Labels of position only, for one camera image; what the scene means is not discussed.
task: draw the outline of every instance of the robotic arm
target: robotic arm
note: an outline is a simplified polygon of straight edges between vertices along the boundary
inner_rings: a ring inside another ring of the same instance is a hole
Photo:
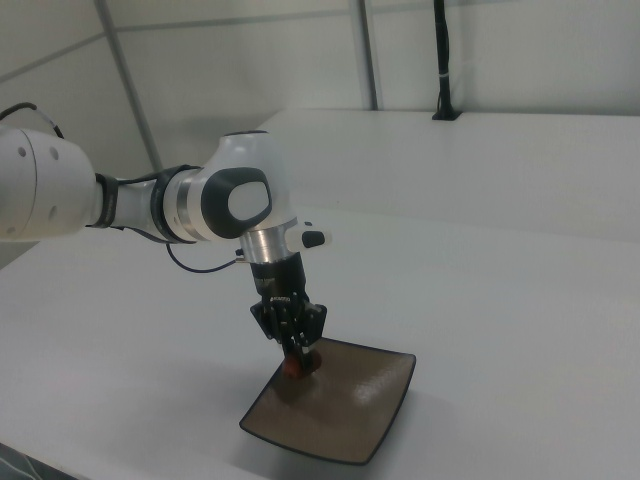
[[[119,180],[96,175],[71,142],[0,125],[0,167],[0,241],[40,240],[85,226],[128,228],[168,244],[238,238],[261,296],[251,313],[282,345],[284,373],[299,378],[319,367],[313,345],[327,310],[306,294],[300,251],[331,237],[298,225],[267,132],[223,137],[203,167]]]

